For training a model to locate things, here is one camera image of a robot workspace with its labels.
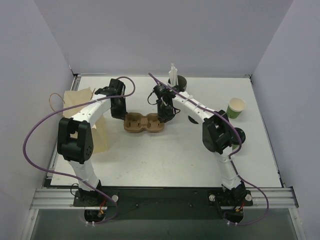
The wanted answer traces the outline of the brown pulp cup carrier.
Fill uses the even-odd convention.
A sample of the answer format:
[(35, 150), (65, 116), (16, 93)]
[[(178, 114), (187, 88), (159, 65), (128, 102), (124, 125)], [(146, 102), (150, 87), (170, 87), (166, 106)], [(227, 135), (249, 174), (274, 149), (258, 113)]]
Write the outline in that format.
[(129, 112), (123, 121), (123, 127), (128, 133), (159, 133), (165, 128), (165, 123), (160, 122), (157, 113), (143, 115), (138, 112)]

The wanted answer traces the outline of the brown paper takeout bag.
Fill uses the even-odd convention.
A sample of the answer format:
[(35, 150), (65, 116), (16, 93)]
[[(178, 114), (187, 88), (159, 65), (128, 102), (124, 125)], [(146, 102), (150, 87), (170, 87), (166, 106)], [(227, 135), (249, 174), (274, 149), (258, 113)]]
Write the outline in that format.
[[(60, 94), (53, 92), (49, 96), (48, 102), (49, 102), (50, 108), (54, 112), (55, 110), (51, 104), (51, 97), (53, 95), (59, 96), (59, 98), (63, 101), (63, 107), (67, 108), (67, 107), (83, 104), (86, 102), (90, 102), (92, 100), (93, 95), (94, 95), (94, 90), (95, 90), (95, 88), (93, 90), (91, 90), (90, 87), (85, 88), (85, 89), (81, 89), (78, 91), (66, 90), (64, 92), (63, 97)], [(64, 110), (62, 113), (58, 113), (58, 114), (65, 117), (65, 118), (70, 118), (73, 115), (77, 114), (83, 108), (84, 107), (81, 106), (81, 107), (73, 108), (71, 110)], [(102, 152), (107, 151), (109, 149), (108, 140), (107, 140), (107, 128), (106, 128), (106, 120), (103, 115), (92, 126), (91, 133), (92, 133), (92, 139), (93, 139), (93, 152), (92, 153), (98, 154), (98, 153), (102, 153)]]

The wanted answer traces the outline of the green paper coffee cup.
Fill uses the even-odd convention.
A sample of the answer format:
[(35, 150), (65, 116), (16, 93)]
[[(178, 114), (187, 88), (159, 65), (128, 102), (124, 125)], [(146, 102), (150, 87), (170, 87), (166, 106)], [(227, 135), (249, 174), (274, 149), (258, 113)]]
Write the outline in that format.
[(239, 144), (232, 144), (232, 150), (236, 150), (239, 147)]

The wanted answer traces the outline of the black plastic cup lid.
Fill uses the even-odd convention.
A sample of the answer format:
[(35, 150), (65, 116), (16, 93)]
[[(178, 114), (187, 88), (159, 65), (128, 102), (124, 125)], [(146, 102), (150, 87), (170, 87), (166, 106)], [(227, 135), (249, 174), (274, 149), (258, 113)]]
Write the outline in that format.
[[(235, 130), (236, 130), (237, 134), (239, 135), (241, 143), (243, 144), (245, 142), (245, 140), (246, 140), (245, 132), (239, 127), (235, 127)], [(236, 136), (236, 134), (234, 132), (232, 132), (231, 142), (232, 142), (233, 145), (236, 145), (236, 146), (239, 145), (238, 138), (237, 138), (237, 136)]]

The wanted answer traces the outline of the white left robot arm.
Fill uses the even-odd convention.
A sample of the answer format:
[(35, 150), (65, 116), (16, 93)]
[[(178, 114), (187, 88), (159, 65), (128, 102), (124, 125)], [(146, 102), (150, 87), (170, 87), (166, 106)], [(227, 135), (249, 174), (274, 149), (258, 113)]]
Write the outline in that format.
[(70, 118), (63, 117), (58, 124), (57, 152), (80, 178), (79, 188), (86, 191), (84, 199), (92, 206), (100, 204), (103, 199), (102, 192), (97, 190), (100, 180), (91, 162), (94, 152), (92, 128), (107, 111), (115, 119), (125, 119), (128, 114), (125, 90), (120, 78), (112, 78), (108, 86), (94, 93), (92, 103)]

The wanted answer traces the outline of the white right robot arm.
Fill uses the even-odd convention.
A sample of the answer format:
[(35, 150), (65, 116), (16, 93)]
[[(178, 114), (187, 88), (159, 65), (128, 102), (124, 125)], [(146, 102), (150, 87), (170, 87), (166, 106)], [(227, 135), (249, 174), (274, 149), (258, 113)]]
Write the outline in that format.
[(242, 180), (229, 157), (224, 154), (224, 150), (232, 147), (232, 141), (237, 139), (237, 134), (231, 127), (226, 112), (204, 106), (178, 86), (169, 89), (157, 84), (152, 92), (157, 96), (157, 114), (161, 123), (171, 121), (177, 113), (183, 112), (194, 122), (202, 125), (203, 145), (210, 152), (220, 154), (216, 159), (222, 186), (228, 190), (236, 189)]

